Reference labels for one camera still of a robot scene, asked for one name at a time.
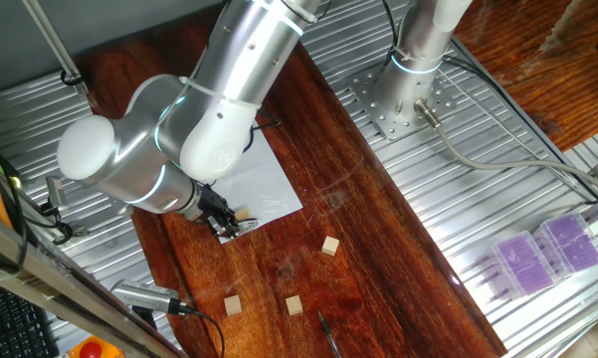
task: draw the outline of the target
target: purple storage case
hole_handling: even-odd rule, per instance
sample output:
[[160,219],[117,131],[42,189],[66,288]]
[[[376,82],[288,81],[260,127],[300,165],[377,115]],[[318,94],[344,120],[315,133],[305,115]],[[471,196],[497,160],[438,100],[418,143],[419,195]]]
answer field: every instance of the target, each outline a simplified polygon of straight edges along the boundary
[[598,241],[578,213],[545,221],[535,241],[558,277],[598,265]]
[[528,232],[497,242],[493,252],[501,268],[500,273],[510,283],[508,291],[511,296],[531,294],[556,282],[555,273]]

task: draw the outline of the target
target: wooden board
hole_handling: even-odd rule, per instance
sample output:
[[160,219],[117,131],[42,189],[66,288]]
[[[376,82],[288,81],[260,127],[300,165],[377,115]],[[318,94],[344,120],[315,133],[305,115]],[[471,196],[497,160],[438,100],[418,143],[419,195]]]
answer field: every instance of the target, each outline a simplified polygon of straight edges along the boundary
[[598,0],[475,0],[456,35],[559,149],[598,133]]
[[[96,112],[121,117],[151,76],[189,74],[216,12],[100,47],[79,60]],[[156,284],[217,319],[227,357],[331,357],[320,310],[343,357],[494,357],[505,350],[306,51],[268,95],[284,119],[265,135],[303,209],[227,245],[180,215],[133,222]],[[335,257],[321,252],[340,240]],[[227,316],[238,294],[243,312]],[[299,295],[303,313],[289,316]],[[193,357],[215,356],[215,329],[171,317]]]

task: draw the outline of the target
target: keyboard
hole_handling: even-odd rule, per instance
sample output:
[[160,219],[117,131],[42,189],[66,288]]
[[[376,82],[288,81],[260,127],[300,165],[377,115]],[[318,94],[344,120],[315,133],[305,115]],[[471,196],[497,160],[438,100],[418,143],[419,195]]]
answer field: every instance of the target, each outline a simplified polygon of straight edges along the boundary
[[0,287],[0,358],[56,356],[44,310]]

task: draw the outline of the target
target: pen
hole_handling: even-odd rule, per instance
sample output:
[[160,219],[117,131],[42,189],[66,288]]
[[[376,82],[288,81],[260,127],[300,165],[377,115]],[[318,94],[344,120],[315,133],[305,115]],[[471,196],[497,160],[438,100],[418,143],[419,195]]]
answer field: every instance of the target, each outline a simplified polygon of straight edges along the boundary
[[329,345],[331,346],[331,350],[334,351],[334,356],[336,356],[336,358],[341,358],[340,353],[338,353],[338,348],[336,348],[336,343],[334,343],[334,339],[331,337],[331,332],[329,331],[327,322],[325,322],[325,318],[322,317],[322,314],[320,314],[320,311],[318,311],[318,320],[320,321],[322,330],[325,331],[325,335],[327,336],[327,341],[329,342]]

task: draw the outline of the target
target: small wooden cube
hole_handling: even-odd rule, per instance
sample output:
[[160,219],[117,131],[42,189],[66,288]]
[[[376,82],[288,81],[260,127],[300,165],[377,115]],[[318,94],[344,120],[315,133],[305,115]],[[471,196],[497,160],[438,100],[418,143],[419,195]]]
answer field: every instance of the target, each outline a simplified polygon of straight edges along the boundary
[[250,218],[252,217],[250,216],[248,208],[237,210],[237,212],[235,213],[235,219],[237,219],[237,223],[242,222],[244,220],[248,220]]
[[286,298],[286,304],[288,305],[288,312],[290,315],[302,312],[302,305],[300,304],[300,298],[298,296]]
[[223,302],[226,304],[226,312],[228,315],[241,313],[241,300],[239,295],[224,298]]
[[322,251],[328,255],[334,256],[338,249],[338,240],[332,237],[325,238],[325,243],[322,245]]

